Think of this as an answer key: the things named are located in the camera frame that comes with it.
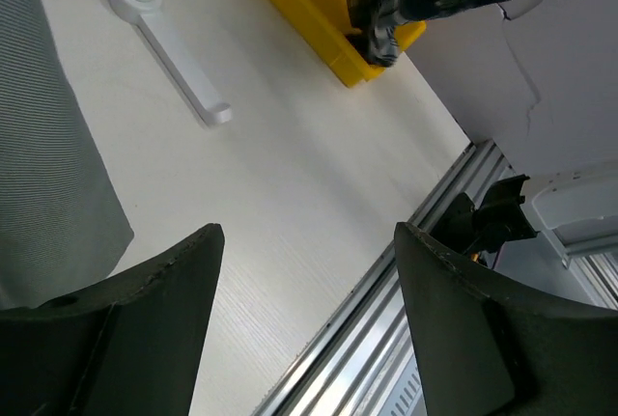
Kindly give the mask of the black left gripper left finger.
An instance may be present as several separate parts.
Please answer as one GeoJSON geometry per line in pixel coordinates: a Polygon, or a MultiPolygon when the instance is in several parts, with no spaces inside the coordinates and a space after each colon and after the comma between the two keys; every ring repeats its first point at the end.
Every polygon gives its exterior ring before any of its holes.
{"type": "Polygon", "coordinates": [[[92,286],[1,314],[5,415],[185,415],[224,251],[209,224],[92,286]]]}

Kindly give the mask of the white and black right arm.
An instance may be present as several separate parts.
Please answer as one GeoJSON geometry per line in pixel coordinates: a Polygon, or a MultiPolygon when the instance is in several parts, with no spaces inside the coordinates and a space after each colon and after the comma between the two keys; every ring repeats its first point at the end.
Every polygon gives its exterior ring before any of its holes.
{"type": "Polygon", "coordinates": [[[565,261],[617,249],[617,164],[494,182],[476,206],[459,194],[431,236],[456,253],[544,236],[565,261]]]}

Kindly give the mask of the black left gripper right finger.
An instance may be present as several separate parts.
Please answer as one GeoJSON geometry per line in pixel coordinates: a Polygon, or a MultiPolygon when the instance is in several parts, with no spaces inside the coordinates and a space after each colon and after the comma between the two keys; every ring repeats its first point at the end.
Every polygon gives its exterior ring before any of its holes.
{"type": "Polygon", "coordinates": [[[613,415],[617,314],[530,288],[412,224],[396,265],[431,415],[613,415]]]}

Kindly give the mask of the grey pleated skirt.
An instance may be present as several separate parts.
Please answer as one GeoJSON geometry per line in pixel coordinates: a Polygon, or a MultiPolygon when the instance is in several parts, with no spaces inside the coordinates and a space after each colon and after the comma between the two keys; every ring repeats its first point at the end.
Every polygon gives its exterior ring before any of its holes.
{"type": "Polygon", "coordinates": [[[41,0],[1,0],[1,306],[111,273],[133,240],[41,0]]]}

